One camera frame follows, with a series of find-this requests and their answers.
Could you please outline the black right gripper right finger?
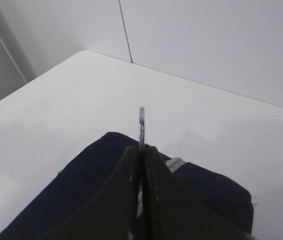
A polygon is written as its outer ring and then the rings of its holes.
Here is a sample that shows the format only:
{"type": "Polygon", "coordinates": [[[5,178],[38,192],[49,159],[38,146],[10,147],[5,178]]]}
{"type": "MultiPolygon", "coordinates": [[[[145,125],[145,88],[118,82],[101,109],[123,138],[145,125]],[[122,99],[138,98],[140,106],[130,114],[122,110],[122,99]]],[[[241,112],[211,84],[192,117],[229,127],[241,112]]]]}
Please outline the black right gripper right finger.
{"type": "Polygon", "coordinates": [[[173,176],[157,148],[141,152],[145,240],[252,240],[213,212],[173,176]]]}

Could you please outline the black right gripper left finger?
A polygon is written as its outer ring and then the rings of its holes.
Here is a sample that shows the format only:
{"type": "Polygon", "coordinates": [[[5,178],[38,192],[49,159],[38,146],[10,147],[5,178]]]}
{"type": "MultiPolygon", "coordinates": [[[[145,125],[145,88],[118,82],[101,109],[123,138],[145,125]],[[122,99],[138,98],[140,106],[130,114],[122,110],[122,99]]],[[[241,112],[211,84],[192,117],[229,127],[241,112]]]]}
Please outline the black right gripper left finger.
{"type": "Polygon", "coordinates": [[[100,190],[48,230],[43,240],[135,240],[139,195],[137,146],[127,147],[100,190]]]}

